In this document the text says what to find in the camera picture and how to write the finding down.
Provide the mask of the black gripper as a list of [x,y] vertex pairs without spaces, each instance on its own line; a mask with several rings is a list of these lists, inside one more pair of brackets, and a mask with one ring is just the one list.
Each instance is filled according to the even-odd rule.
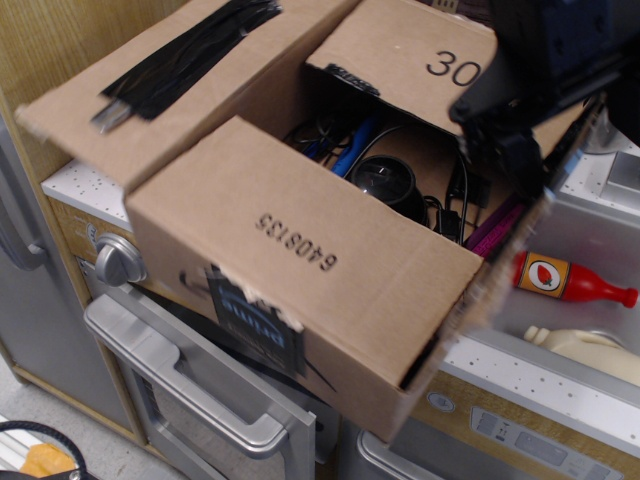
[[492,1],[489,11],[495,56],[449,110],[468,161],[496,166],[521,197],[537,198],[544,175],[529,129],[598,93],[611,123],[639,141],[638,2]]

